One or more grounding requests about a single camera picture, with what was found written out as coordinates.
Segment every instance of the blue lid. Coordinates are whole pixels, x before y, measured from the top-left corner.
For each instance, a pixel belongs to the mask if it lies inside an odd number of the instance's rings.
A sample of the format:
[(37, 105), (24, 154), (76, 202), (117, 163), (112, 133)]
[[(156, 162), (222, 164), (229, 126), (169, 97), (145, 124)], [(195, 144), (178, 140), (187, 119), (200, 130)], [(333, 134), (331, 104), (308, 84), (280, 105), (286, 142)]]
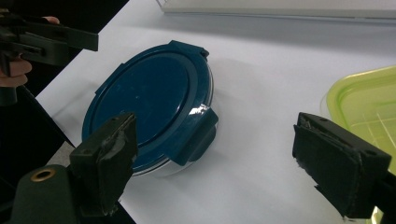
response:
[(96, 91), (82, 139), (108, 119), (133, 112), (139, 148), (135, 172), (167, 160), (179, 165), (198, 160), (218, 121), (209, 107), (213, 83), (207, 55), (203, 48), (171, 41), (121, 64)]

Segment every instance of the finger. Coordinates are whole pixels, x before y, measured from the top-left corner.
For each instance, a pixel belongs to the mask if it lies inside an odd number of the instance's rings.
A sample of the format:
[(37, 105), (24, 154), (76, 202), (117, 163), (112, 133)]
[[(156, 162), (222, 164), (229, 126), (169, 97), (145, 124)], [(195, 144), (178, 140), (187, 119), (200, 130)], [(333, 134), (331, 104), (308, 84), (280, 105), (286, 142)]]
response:
[[(32, 71), (32, 65), (21, 58), (16, 58), (14, 61), (9, 63), (9, 70), (12, 77), (24, 75)], [(0, 71), (0, 77), (7, 77), (2, 71)]]
[(19, 87), (27, 82), (27, 76), (0, 77), (0, 87)]
[(61, 22), (58, 20), (58, 18), (56, 18), (56, 17), (51, 17), (51, 16), (48, 16), (48, 17), (44, 17), (47, 21), (49, 21), (49, 23), (52, 23), (52, 24), (60, 24)]

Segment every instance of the dark floor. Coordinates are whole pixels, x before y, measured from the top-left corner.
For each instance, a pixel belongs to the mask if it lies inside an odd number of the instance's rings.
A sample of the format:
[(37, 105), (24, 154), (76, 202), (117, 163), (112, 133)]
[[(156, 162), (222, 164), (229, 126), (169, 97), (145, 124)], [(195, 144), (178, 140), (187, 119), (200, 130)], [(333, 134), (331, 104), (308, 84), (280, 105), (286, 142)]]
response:
[[(128, 0), (14, 0), (11, 12), (29, 16), (56, 16), (61, 24), (88, 32), (100, 30)], [(70, 61), (79, 53), (71, 49)], [(35, 100), (64, 69), (32, 63), (33, 71), (24, 88), (17, 88), (16, 105), (0, 107), (0, 223), (9, 212), (19, 179), (35, 168), (44, 166), (67, 140)]]

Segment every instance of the white tabletop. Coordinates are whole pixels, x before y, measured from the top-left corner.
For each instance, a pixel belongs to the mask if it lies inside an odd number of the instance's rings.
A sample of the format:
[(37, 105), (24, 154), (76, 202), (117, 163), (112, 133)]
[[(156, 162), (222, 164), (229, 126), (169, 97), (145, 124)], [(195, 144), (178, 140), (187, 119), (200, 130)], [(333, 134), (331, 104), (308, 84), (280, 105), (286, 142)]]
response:
[(137, 53), (177, 40), (204, 47), (215, 80), (216, 139), (175, 175), (133, 177), (121, 203), (138, 224), (344, 223), (291, 156), (300, 111), (320, 115), (339, 78), (396, 63), (385, 24), (163, 14), (131, 0), (37, 97), (70, 140), (94, 92)]

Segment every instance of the black handle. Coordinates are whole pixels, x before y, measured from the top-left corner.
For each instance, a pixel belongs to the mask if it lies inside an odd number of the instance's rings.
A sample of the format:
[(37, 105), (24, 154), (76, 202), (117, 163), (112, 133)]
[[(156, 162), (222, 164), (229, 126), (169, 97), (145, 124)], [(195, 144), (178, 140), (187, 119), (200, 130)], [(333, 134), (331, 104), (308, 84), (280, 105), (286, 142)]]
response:
[(0, 106), (15, 105), (18, 102), (15, 87), (0, 87)]

